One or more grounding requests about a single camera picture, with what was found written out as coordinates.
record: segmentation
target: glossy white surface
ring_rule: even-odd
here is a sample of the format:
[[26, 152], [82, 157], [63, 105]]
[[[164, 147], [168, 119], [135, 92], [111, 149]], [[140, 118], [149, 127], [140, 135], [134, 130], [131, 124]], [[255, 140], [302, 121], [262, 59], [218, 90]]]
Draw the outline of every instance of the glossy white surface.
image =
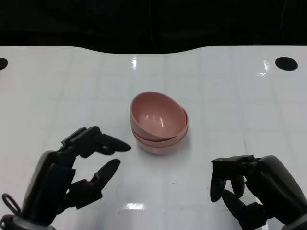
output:
[[[280, 56], [298, 62], [285, 72]], [[169, 55], [113, 55], [73, 47], [0, 47], [0, 193], [21, 205], [46, 150], [80, 127], [132, 145], [125, 154], [77, 159], [74, 181], [107, 161], [122, 164], [103, 199], [54, 221], [58, 230], [239, 230], [222, 201], [209, 197], [211, 160], [273, 154], [307, 194], [307, 47], [205, 47]], [[162, 92], [189, 115], [189, 136], [174, 155], [141, 151], [130, 131], [131, 99]], [[242, 200], [255, 197], [246, 189]], [[9, 210], [0, 204], [0, 214]], [[262, 229], [279, 230], [271, 219]]]

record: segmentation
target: bowl rim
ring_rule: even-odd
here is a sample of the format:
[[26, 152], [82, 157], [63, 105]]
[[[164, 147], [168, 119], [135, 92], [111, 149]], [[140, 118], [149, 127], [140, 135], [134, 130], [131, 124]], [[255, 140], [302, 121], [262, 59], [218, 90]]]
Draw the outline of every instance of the bowl rim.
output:
[[164, 147], [155, 147], [155, 146], [150, 146], [150, 145], [147, 145], [147, 144], [145, 144], [144, 142], [142, 142], [140, 139], [138, 139], [137, 138], [137, 136], [135, 136], [134, 134], [135, 134], [135, 132], [134, 132], [134, 130], [132, 129], [132, 133], [133, 133], [133, 135], [134, 135], [134, 137], [137, 139], [137, 141], [139, 141], [139, 142], [141, 142], [143, 145], [146, 145], [146, 146], [148, 146], [148, 147], [150, 147], [150, 148], [155, 148], [155, 149], [163, 149], [163, 148], [168, 148], [168, 147], [171, 147], [171, 146], [173, 146], [173, 145], [176, 145], [176, 144], [178, 144], [183, 138], [185, 138], [186, 137], [186, 135], [187, 135], [187, 133], [188, 133], [188, 130], [189, 130], [189, 127], [187, 128], [187, 131], [185, 132], [185, 134], [182, 136], [182, 138], [180, 138], [180, 140], [179, 141], [177, 141], [176, 143], [174, 143], [174, 144], [172, 144], [172, 145], [169, 145], [169, 146], [164, 146]]
[[[146, 94], [146, 93], [156, 93], [156, 94], [160, 94], [160, 95], [163, 95], [163, 96], [165, 96], [165, 97], [168, 97], [169, 99], [171, 99], [173, 102], [175, 102], [175, 103], [181, 108], [181, 110], [182, 110], [183, 114], [185, 115], [185, 117], [186, 117], [186, 118], [188, 117], [188, 116], [187, 116], [188, 114], [185, 113], [183, 107], [182, 107], [181, 105], [179, 105], [179, 103], [176, 102], [173, 98], [171, 98], [171, 97], [165, 95], [164, 93], [161, 93], [161, 92], [154, 92], [154, 91], [141, 92], [141, 93], [137, 94], [137, 95], [132, 99], [131, 104], [130, 104], [130, 117], [133, 119], [133, 121], [134, 121], [139, 127], [141, 127], [141, 125], [140, 125], [140, 123], [134, 118], [134, 115], [133, 115], [133, 113], [132, 113], [132, 104], [133, 104], [134, 100], [135, 100], [137, 97], [139, 97], [139, 96], [142, 95], [142, 94]], [[183, 128], [180, 132], [178, 132], [177, 135], [174, 135], [174, 136], [172, 135], [172, 136], [170, 136], [170, 137], [157, 136], [156, 134], [152, 134], [151, 132], [148, 132], [147, 130], [145, 130], [145, 129], [143, 129], [143, 128], [142, 128], [142, 129], [143, 129], [146, 133], [148, 133], [148, 134], [150, 134], [150, 135], [152, 135], [152, 136], [155, 136], [155, 137], [157, 137], [157, 138], [168, 138], [168, 139], [172, 139], [172, 138], [178, 136], [180, 133], [182, 133], [182, 131], [184, 131], [184, 129], [185, 129], [186, 126], [187, 126], [187, 123], [188, 123], [188, 119], [187, 119], [187, 122], [186, 122], [186, 125], [184, 126], [184, 128]]]

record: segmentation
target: stacked bowls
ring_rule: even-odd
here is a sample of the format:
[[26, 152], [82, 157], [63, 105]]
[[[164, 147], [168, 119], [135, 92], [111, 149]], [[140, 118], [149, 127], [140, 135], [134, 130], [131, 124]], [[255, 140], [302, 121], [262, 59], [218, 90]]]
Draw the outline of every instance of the stacked bowls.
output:
[[159, 92], [143, 92], [132, 100], [130, 123], [140, 147], [154, 154], [177, 150], [189, 127], [184, 108]]

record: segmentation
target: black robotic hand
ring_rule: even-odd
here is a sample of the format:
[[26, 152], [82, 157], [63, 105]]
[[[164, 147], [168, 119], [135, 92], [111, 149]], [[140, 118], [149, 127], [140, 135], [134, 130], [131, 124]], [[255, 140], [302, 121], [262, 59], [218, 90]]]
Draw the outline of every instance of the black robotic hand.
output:
[[102, 134], [97, 126], [78, 129], [62, 144], [58, 151], [48, 151], [41, 156], [22, 208], [8, 194], [3, 194], [4, 203], [14, 215], [2, 217], [2, 229], [54, 229], [49, 225], [57, 214], [70, 207], [80, 209], [102, 198], [101, 190], [120, 165], [120, 160], [113, 159], [96, 172], [90, 181], [81, 180], [72, 184], [76, 171], [72, 167], [76, 157], [88, 158], [95, 152], [112, 155], [115, 151], [126, 152], [131, 149], [125, 142]]
[[[283, 230], [307, 230], [307, 200], [278, 158], [234, 156], [215, 159], [212, 164], [211, 201], [222, 198], [242, 230], [261, 227], [272, 217], [285, 224]], [[225, 189], [227, 180], [234, 194]], [[240, 201], [245, 185], [262, 204]]]

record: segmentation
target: cable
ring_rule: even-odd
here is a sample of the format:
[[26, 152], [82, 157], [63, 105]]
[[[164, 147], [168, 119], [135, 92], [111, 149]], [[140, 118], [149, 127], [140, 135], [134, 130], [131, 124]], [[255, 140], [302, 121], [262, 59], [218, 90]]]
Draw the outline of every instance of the cable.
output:
[[281, 18], [280, 18], [280, 31], [281, 31], [281, 33], [282, 33], [282, 40], [283, 40], [283, 37], [284, 37], [284, 32], [283, 32], [283, 18], [284, 18], [284, 12], [286, 11], [287, 2], [288, 2], [288, 0], [284, 0], [283, 9], [282, 9], [282, 14], [281, 14]]
[[154, 51], [157, 54], [158, 50], [155, 47], [154, 38], [153, 38], [153, 30], [152, 30], [152, 16], [151, 16], [152, 9], [151, 9], [151, 4], [152, 4], [151, 0], [149, 0], [149, 32], [150, 32], [150, 38], [152, 40], [152, 44], [153, 44], [153, 47], [154, 47]]
[[17, 202], [13, 199], [13, 197], [11, 197], [7, 193], [4, 193], [4, 194], [2, 194], [2, 200], [5, 203], [5, 205], [12, 211], [12, 213], [14, 213], [16, 216], [20, 216], [21, 209], [20, 209], [19, 205], [17, 204]]

